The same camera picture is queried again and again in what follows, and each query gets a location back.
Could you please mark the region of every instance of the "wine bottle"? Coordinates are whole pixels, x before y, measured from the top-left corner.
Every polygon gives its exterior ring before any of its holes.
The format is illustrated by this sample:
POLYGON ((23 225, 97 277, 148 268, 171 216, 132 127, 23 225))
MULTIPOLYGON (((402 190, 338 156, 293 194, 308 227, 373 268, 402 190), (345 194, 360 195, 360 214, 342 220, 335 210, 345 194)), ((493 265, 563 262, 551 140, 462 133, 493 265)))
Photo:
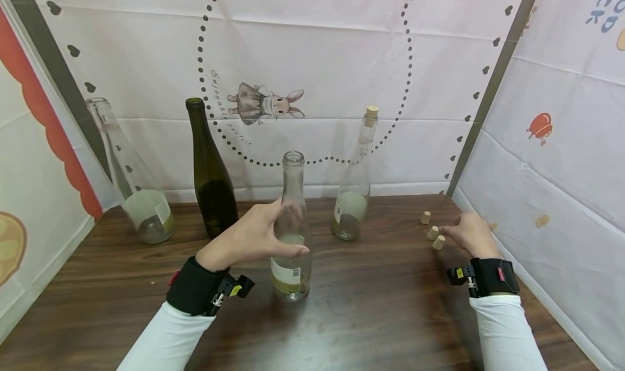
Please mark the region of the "wine bottle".
POLYGON ((233 183, 211 136, 204 101, 186 100, 193 132, 193 181, 206 233, 212 240, 239 220, 233 183))
POLYGON ((113 191, 144 243, 157 244, 176 231, 167 198, 119 127, 108 100, 85 101, 104 142, 113 191))
POLYGON ((304 156, 289 151, 282 158, 284 190, 282 206, 274 224, 274 233, 285 244, 301 244, 311 250, 307 255, 287 259, 271 258, 271 279, 276 296, 285 302, 296 302, 307 296, 313 263, 313 236, 308 227, 304 200, 304 156))
POLYGON ((377 124, 378 108, 367 107, 362 118, 358 146, 348 161, 348 169, 341 181, 334 205, 332 231, 342 240, 355 239, 365 219, 371 193, 369 145, 373 141, 377 124))

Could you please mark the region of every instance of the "red tag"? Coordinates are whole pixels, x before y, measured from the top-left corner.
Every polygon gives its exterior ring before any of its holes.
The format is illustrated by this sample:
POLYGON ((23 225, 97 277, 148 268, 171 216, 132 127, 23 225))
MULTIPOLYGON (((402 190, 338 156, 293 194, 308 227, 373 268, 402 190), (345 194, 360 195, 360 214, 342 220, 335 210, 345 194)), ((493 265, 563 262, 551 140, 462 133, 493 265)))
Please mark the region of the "red tag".
POLYGON ((505 283, 506 277, 504 276, 504 271, 502 271, 501 268, 497 267, 497 273, 499 274, 499 280, 505 283))
POLYGON ((178 277, 178 275, 180 275, 180 270, 174 272, 174 275, 171 277, 171 279, 169 279, 169 284, 168 284, 169 286, 171 286, 176 281, 176 278, 178 277))

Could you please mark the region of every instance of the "brown table surface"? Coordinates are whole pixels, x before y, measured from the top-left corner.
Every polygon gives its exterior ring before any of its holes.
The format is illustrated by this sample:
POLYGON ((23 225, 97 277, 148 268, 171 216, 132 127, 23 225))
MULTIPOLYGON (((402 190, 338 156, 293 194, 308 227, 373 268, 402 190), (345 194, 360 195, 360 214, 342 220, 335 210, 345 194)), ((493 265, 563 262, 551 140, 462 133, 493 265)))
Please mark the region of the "brown table surface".
MULTIPOLYGON (((252 206, 241 203, 241 215, 252 206)), ((299 304, 272 294, 268 261, 233 268, 256 282, 230 298, 186 370, 481 370, 476 317, 445 269, 431 224, 460 213, 443 195, 371 198, 361 237, 330 231, 332 199, 308 201, 314 237, 311 292, 299 304)), ((177 232, 140 243, 118 208, 107 212, 0 346, 0 370, 114 370, 164 301, 168 280, 206 243, 196 204, 173 205, 177 232)), ((522 286, 527 319, 550 370, 596 370, 522 286)))

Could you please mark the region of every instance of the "cork stopper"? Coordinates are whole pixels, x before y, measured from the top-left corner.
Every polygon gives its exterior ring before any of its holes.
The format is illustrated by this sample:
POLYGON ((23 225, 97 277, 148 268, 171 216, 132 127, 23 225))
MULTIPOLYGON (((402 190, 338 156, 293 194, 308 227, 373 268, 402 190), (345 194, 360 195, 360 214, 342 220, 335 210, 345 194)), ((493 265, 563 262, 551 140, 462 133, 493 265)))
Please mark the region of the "cork stopper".
POLYGON ((433 241, 436 240, 436 237, 438 236, 438 226, 432 226, 432 228, 429 229, 428 231, 428 239, 433 241))
POLYGON ((435 248, 437 251, 440 251, 443 248, 444 244, 445 244, 445 236, 439 235, 436 237, 436 241, 433 242, 432 247, 435 248))
POLYGON ((365 112, 365 126, 373 127, 375 125, 375 121, 378 120, 378 107, 374 105, 369 105, 367 107, 367 112, 365 112))
POLYGON ((429 224, 430 215, 431 214, 429 211, 425 211, 423 215, 421 216, 421 223, 423 223, 424 225, 429 224))

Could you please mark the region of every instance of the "black wrist strap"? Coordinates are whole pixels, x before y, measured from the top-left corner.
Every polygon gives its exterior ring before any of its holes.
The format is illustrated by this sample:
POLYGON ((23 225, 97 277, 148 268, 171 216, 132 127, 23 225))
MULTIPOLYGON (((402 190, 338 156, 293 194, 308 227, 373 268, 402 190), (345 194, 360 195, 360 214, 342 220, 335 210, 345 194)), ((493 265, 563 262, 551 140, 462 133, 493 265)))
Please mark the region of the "black wrist strap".
POLYGON ((493 292, 519 293, 519 284, 510 261, 501 259, 472 259, 477 291, 480 297, 493 292))
POLYGON ((207 315, 219 285, 228 275, 225 271, 210 272, 189 257, 170 281, 167 302, 175 309, 191 315, 207 315))

